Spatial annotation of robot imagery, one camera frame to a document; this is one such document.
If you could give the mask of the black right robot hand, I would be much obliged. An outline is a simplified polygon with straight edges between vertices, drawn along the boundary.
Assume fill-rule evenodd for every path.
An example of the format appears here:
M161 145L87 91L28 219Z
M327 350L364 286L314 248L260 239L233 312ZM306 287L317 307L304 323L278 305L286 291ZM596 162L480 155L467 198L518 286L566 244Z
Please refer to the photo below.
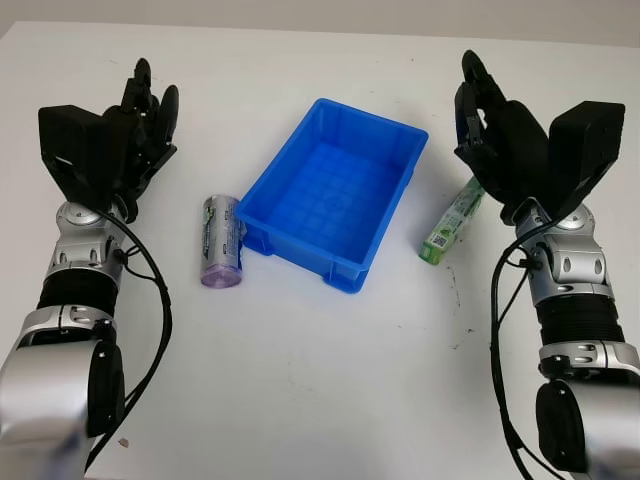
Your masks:
M513 226L518 208L540 198L547 169L548 137L530 110L509 100L472 50L463 54L464 81L454 97L454 153L482 188L502 204L500 218Z

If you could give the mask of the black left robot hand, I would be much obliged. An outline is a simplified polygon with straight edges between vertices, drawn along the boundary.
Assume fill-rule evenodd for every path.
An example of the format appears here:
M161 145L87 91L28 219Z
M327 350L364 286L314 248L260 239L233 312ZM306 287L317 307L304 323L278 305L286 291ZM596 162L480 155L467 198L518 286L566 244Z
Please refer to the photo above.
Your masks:
M177 151L173 134L179 111L178 88L171 85L157 98L151 92L151 80L149 62L139 59L133 76L127 79L121 103L102 115L111 128L116 155L115 202L128 224L136 220L137 200L152 177Z

